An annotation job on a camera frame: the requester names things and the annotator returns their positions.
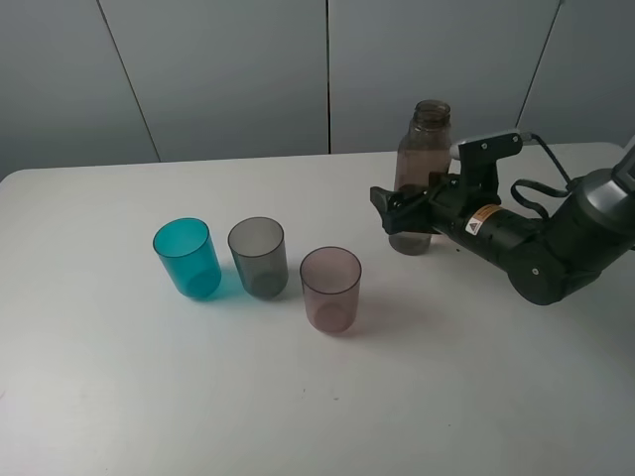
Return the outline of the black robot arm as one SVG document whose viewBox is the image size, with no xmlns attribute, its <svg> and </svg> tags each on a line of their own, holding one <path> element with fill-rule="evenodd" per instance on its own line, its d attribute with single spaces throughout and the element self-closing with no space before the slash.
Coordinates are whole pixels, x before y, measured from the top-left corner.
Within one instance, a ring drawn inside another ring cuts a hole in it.
<svg viewBox="0 0 635 476">
<path fill-rule="evenodd" d="M 442 234 L 504 271 L 524 299 L 549 305 L 633 249 L 634 152 L 576 179 L 554 214 L 540 210 L 536 218 L 501 205 L 497 163 L 515 153 L 490 141 L 461 144 L 459 174 L 436 174 L 426 188 L 373 186 L 370 201 L 387 234 Z"/>
</svg>

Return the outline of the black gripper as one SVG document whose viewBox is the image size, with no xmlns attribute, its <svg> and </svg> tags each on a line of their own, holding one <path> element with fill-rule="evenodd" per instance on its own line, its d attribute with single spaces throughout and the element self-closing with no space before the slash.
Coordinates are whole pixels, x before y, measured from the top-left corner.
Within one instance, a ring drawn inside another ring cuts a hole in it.
<svg viewBox="0 0 635 476">
<path fill-rule="evenodd" d="M 404 185 L 394 191 L 372 186 L 370 202 L 379 213 L 383 230 L 387 234 L 436 234 L 433 223 L 448 237 L 500 237 L 500 218 L 493 217 L 501 210 L 501 203 L 462 206 L 458 178 L 448 172 L 431 172 L 429 190 L 419 185 Z"/>
</svg>

